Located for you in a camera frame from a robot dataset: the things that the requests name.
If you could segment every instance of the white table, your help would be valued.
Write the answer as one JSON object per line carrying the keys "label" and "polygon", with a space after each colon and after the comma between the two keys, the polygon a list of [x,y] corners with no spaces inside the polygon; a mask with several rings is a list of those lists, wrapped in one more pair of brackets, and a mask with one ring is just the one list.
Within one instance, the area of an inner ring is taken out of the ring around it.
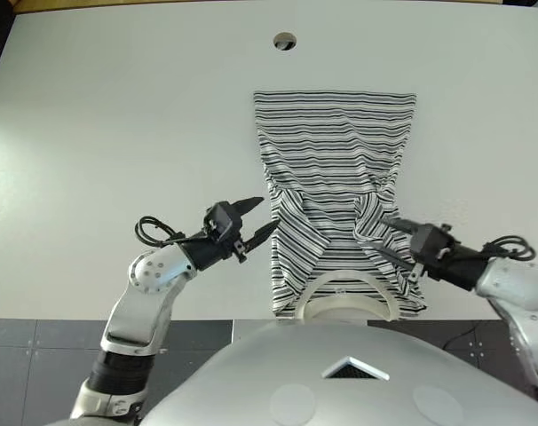
{"label": "white table", "polygon": [[[273,37],[297,36],[292,51]],[[102,319],[143,215],[196,231],[267,195],[254,90],[416,92],[404,216],[538,250],[538,10],[300,0],[19,16],[0,63],[0,317]],[[269,218],[249,214],[248,234]],[[206,271],[175,319],[271,318],[269,245]],[[424,319],[493,318],[426,282]]]}

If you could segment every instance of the hole in table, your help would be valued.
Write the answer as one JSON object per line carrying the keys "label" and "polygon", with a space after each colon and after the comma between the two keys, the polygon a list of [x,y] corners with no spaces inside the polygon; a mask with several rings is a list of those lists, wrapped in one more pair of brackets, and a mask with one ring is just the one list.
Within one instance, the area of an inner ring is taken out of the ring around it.
{"label": "hole in table", "polygon": [[297,38],[291,33],[279,33],[273,39],[273,45],[280,51],[290,51],[297,45]]}

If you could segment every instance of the striped shirt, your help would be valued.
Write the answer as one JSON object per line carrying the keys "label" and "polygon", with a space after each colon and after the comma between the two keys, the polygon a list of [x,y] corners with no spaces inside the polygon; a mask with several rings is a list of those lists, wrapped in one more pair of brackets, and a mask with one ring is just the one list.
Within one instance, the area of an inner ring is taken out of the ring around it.
{"label": "striped shirt", "polygon": [[[379,220],[398,217],[395,181],[415,95],[355,91],[254,94],[256,125],[273,218],[273,312],[291,317],[312,280],[339,269],[377,277],[402,317],[426,308],[409,272],[368,244],[410,260],[408,237]],[[332,281],[313,297],[357,293],[384,302],[361,281]]]}

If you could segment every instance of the wire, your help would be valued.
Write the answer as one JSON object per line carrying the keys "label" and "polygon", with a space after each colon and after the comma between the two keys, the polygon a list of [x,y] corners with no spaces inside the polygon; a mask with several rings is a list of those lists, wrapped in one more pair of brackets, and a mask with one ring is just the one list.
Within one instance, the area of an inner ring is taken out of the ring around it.
{"label": "wire", "polygon": [[[164,240],[157,240],[155,237],[151,237],[145,231],[143,225],[152,225],[154,226],[154,229],[160,229],[168,235],[168,238]],[[152,216],[143,216],[138,220],[138,222],[135,224],[135,235],[139,241],[151,247],[164,247],[178,242],[180,239],[184,239],[186,237],[183,233],[177,233],[170,226]]]}
{"label": "wire", "polygon": [[482,252],[485,250],[491,251],[494,248],[502,250],[506,256],[513,260],[518,260],[520,262],[528,262],[535,259],[535,250],[529,245],[529,243],[517,236],[517,235],[505,235],[503,237],[497,238],[494,241],[485,244]]}
{"label": "wire", "polygon": [[492,257],[508,257],[519,262],[529,262],[535,259],[535,255],[534,248],[524,238],[517,235],[504,235],[487,242],[482,251],[476,255],[450,257],[448,262],[452,264],[465,260],[487,260]]}
{"label": "wire", "polygon": [[460,339],[461,337],[464,337],[466,335],[469,335],[470,333],[472,333],[473,331],[476,331],[476,329],[479,327],[479,325],[482,323],[482,321],[478,321],[476,324],[474,324],[474,326],[472,326],[471,328],[469,328],[468,330],[466,330],[465,332],[461,333],[460,335],[456,335],[455,337],[451,337],[450,339],[447,340],[447,342],[445,344],[443,344],[442,346],[442,350],[443,351],[446,351],[447,348],[448,348],[448,345],[450,345],[452,342],[454,342],[455,340],[458,340]]}

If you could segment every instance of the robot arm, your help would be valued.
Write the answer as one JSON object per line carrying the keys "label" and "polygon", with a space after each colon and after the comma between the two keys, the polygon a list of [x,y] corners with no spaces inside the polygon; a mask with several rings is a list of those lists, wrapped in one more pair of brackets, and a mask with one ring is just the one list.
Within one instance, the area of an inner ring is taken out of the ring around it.
{"label": "robot arm", "polygon": [[385,224],[411,235],[410,251],[416,261],[411,280],[427,273],[488,299],[508,323],[526,375],[538,386],[538,266],[529,262],[535,258],[529,244],[507,236],[476,251],[450,235],[449,225],[420,225],[404,219]]}
{"label": "robot arm", "polygon": [[[72,419],[97,416],[123,423],[137,421],[154,356],[170,324],[172,303],[198,271],[232,255],[244,262],[245,255],[271,235],[278,221],[257,230],[249,241],[241,238],[241,216],[262,200],[215,204],[207,210],[202,230],[188,238],[154,217],[139,220],[137,237],[157,249],[143,253],[129,267],[129,283],[109,317],[101,352],[82,384]],[[169,238],[160,241],[149,236],[144,225],[162,229]]]}

